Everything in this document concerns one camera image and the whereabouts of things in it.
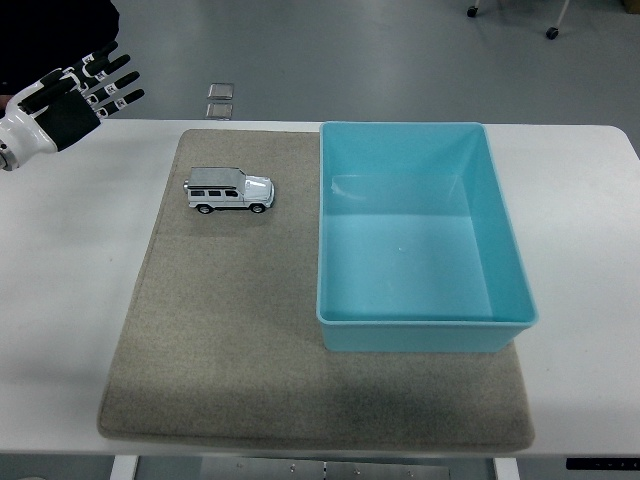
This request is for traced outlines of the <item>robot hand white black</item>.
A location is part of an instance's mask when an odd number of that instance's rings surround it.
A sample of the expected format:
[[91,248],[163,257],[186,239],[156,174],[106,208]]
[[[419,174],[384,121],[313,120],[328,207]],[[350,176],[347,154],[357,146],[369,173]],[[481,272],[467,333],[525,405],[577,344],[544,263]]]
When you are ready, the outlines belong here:
[[58,68],[14,95],[1,118],[1,168],[14,171],[38,154],[61,152],[96,130],[102,121],[144,96],[125,93],[140,74],[113,77],[127,65],[115,59],[112,41],[67,68]]

